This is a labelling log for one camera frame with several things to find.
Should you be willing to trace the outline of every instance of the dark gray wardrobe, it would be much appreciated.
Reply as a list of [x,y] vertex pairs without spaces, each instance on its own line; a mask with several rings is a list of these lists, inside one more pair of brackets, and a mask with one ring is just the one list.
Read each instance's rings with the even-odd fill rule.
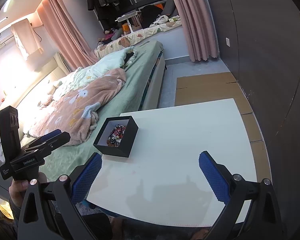
[[300,224],[300,12],[292,0],[208,1],[220,57],[245,92],[265,138],[291,236]]

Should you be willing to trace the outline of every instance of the baseboard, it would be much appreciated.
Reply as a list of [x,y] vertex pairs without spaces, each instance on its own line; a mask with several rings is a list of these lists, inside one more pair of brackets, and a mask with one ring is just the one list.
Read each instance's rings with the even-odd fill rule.
[[190,56],[176,57],[176,58],[166,59],[166,65],[168,66],[168,65],[180,64],[189,61],[191,61]]

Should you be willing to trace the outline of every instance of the headboard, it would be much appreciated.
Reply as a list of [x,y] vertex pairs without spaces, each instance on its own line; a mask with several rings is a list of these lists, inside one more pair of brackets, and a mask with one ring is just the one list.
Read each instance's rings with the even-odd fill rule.
[[19,113],[19,136],[20,139],[23,137],[23,123],[25,122],[27,105],[33,106],[34,95],[36,90],[40,89],[40,86],[48,84],[49,82],[54,82],[60,78],[65,77],[70,72],[66,67],[66,64],[60,57],[59,53],[56,53],[53,58],[44,65],[39,72],[36,72],[33,80],[30,82],[29,86],[26,88],[17,88],[11,94],[8,94],[5,101],[1,104],[0,110],[6,108],[7,106],[13,106],[16,109],[22,110]]

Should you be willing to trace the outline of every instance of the pink blanket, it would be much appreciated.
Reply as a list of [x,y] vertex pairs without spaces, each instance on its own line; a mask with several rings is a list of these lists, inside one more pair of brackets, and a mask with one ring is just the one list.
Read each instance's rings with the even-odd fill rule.
[[60,100],[39,110],[29,134],[39,137],[60,129],[70,134],[66,145],[87,141],[98,122],[97,110],[109,102],[127,80],[121,68],[108,71],[84,88],[70,91]]

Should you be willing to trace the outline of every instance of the blue gripper pad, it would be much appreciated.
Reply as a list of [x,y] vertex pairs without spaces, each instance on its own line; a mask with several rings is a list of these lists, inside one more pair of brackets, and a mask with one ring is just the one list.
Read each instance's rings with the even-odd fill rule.
[[202,152],[199,155],[199,167],[218,201],[221,201],[226,205],[230,200],[229,184],[205,152]]
[[101,155],[96,154],[96,156],[90,161],[89,164],[86,165],[80,176],[72,185],[71,201],[73,204],[77,204],[78,202],[84,200],[88,190],[91,188],[94,179],[98,175],[101,166]]

